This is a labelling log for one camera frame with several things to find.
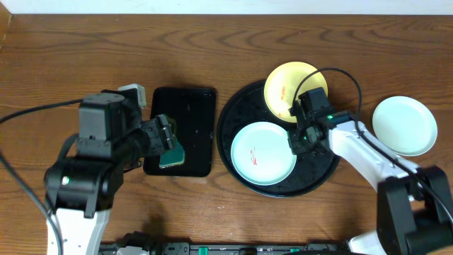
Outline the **green yellow sponge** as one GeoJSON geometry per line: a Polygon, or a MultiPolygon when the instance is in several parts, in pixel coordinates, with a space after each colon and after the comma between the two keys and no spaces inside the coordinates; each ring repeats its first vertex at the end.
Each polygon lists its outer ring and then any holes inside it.
{"type": "Polygon", "coordinates": [[[178,166],[185,162],[185,151],[179,141],[176,141],[176,146],[172,150],[168,150],[160,156],[159,168],[165,169],[168,167],[178,166]]]}

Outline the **mint plate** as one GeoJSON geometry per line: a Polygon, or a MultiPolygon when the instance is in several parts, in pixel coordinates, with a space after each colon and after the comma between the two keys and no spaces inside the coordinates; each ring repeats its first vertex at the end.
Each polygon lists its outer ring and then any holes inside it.
{"type": "Polygon", "coordinates": [[[243,127],[231,144],[234,169],[245,181],[270,186],[283,181],[297,162],[289,147],[287,131],[269,122],[243,127]]]}
{"type": "Polygon", "coordinates": [[[437,123],[421,102],[407,96],[384,99],[372,115],[373,131],[395,153],[414,157],[428,152],[437,140],[437,123]]]}

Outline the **yellow plate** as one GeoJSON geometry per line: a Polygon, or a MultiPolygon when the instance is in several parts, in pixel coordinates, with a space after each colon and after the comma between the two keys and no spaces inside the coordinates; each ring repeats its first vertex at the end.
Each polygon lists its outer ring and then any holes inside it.
{"type": "Polygon", "coordinates": [[[288,62],[274,69],[265,81],[264,99],[270,112],[280,120],[296,123],[291,116],[294,93],[301,81],[317,68],[306,62],[288,62]]]}

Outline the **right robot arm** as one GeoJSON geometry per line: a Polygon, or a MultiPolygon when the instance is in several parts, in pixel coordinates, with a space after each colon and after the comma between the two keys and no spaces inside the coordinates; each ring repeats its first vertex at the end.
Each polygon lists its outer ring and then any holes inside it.
{"type": "Polygon", "coordinates": [[[292,108],[295,154],[331,152],[377,191],[377,228],[347,242],[353,254],[428,254],[452,245],[452,194],[446,173],[385,148],[350,112],[292,108]]]}

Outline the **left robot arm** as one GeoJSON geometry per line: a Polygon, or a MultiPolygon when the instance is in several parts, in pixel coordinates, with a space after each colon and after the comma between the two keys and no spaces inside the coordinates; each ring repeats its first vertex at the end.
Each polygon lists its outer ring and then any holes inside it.
{"type": "Polygon", "coordinates": [[[45,173],[48,254],[97,254],[127,167],[176,148],[176,122],[142,120],[143,87],[104,90],[79,105],[79,131],[45,173]]]}

